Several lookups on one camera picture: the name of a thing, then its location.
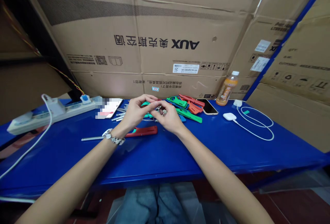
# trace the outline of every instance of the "qr code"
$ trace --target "qr code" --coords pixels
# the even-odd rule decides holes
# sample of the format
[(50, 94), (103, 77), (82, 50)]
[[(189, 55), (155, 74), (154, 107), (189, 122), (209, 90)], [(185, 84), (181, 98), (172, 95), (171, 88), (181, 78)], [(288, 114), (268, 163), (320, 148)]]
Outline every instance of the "qr code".
[(108, 65), (105, 56), (94, 56), (98, 65)]

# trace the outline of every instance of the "blue shelf frame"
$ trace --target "blue shelf frame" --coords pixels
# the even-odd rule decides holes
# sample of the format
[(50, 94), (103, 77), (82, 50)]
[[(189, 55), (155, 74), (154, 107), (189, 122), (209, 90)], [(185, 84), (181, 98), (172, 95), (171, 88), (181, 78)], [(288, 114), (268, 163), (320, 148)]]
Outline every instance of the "blue shelf frame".
[(283, 45), (285, 44), (285, 42), (288, 40), (288, 38), (291, 36), (291, 34), (293, 33), (293, 31), (295, 30), (295, 28), (297, 27), (298, 23), (304, 18), (304, 16), (306, 15), (306, 13), (309, 11), (309, 9), (313, 6), (314, 2), (316, 0), (309, 0), (308, 3), (306, 4), (306, 6), (304, 7), (304, 9), (302, 10), (302, 12), (300, 13), (300, 15), (298, 16), (297, 20), (295, 21), (295, 23), (292, 25), (292, 27), (290, 28), (290, 30), (288, 31), (288, 33), (286, 34), (286, 36), (284, 37), (284, 39), (282, 40), (281, 45), (277, 48), (277, 50), (274, 52), (274, 54), (272, 55), (272, 57), (270, 58), (270, 60), (268, 61), (267, 65), (264, 67), (264, 69), (261, 71), (260, 75), (258, 76), (258, 78), (255, 80), (255, 82), (252, 84), (251, 88), (249, 89), (249, 91), (247, 92), (247, 94), (245, 95), (245, 97), (243, 98), (244, 101), (247, 101), (248, 98), (251, 96), (251, 94), (253, 93), (253, 91), (257, 88), (258, 84), (260, 83), (262, 77), (264, 76), (264, 74), (266, 73), (266, 71), (269, 69), (269, 67), (272, 65), (274, 59), (277, 57), (277, 55), (279, 54), (279, 52), (281, 51)]

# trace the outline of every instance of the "hand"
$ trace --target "hand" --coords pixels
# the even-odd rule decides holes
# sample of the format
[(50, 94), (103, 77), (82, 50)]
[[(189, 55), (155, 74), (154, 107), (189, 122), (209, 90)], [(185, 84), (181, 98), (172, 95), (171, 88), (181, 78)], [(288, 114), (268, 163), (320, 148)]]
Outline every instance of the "hand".
[[(158, 101), (157, 104), (162, 105), (162, 108), (159, 110), (160, 113), (156, 110), (152, 110), (150, 114), (155, 117), (165, 129), (176, 135), (186, 129), (173, 105), (165, 100)], [(166, 110), (166, 114), (163, 115), (162, 109)]]
[[(120, 130), (125, 135), (134, 129), (144, 118), (144, 116), (159, 106), (158, 99), (153, 95), (143, 94), (140, 97), (131, 99), (123, 120), (117, 125), (116, 131)], [(144, 102), (150, 102), (149, 105), (141, 106)]]

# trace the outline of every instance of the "orange drink bottle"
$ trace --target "orange drink bottle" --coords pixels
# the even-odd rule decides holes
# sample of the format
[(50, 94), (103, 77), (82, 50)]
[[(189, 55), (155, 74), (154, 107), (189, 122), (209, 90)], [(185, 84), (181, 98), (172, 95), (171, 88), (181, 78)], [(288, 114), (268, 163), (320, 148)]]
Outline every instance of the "orange drink bottle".
[(229, 100), (230, 94), (238, 83), (238, 71), (233, 71), (227, 79), (224, 80), (216, 103), (225, 106)]

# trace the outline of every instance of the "wristwatch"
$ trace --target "wristwatch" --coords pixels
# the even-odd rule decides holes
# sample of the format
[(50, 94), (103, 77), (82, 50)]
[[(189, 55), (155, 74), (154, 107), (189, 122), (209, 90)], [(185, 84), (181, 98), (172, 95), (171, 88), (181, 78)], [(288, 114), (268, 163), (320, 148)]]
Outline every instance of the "wristwatch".
[(122, 144), (124, 143), (124, 141), (125, 141), (125, 138), (123, 138), (123, 139), (119, 139), (119, 138), (117, 138), (117, 137), (112, 137), (111, 134), (110, 134), (110, 132), (111, 132), (112, 130), (113, 130), (113, 129), (107, 129), (107, 130), (103, 133), (102, 137), (103, 137), (103, 138), (106, 138), (106, 139), (110, 139), (114, 144), (122, 145)]

